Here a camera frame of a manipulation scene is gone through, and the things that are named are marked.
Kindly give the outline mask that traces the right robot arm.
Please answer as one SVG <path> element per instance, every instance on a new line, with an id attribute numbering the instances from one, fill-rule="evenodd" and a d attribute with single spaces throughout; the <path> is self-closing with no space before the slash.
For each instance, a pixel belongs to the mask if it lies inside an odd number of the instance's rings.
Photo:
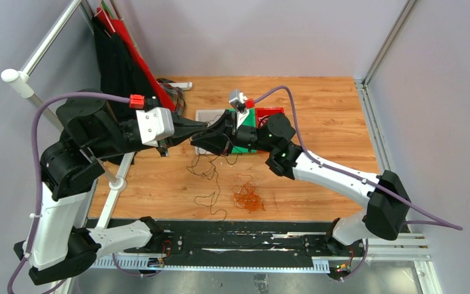
<path id="1" fill-rule="evenodd" d="M 266 152 L 265 163 L 275 175 L 331 189 L 362 207 L 352 216 L 334 220 L 325 239 L 331 254 L 341 255 L 353 242 L 371 236 L 398 238 L 409 197 L 396 173 L 362 172 L 305 151 L 292 141 L 296 130 L 283 113 L 271 115 L 260 128 L 235 124 L 235 113 L 225 111 L 207 130 L 194 135 L 191 144 L 215 155 L 227 155 L 234 148 Z"/>

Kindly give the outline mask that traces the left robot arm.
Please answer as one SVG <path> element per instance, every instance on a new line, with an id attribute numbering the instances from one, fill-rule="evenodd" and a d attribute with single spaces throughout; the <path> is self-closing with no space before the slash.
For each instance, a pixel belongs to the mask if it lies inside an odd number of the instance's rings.
<path id="1" fill-rule="evenodd" d="M 105 173 L 101 160 L 152 148 L 165 156 L 169 147 L 207 128 L 205 122 L 183 118 L 137 94 L 78 91 L 44 102 L 31 126 L 32 225 L 28 237 L 13 248 L 20 265 L 29 265 L 32 283 L 60 284 L 96 260 L 127 249 L 158 252 L 165 244 L 164 231 L 153 218 L 113 228 L 79 228 L 78 210 Z"/>

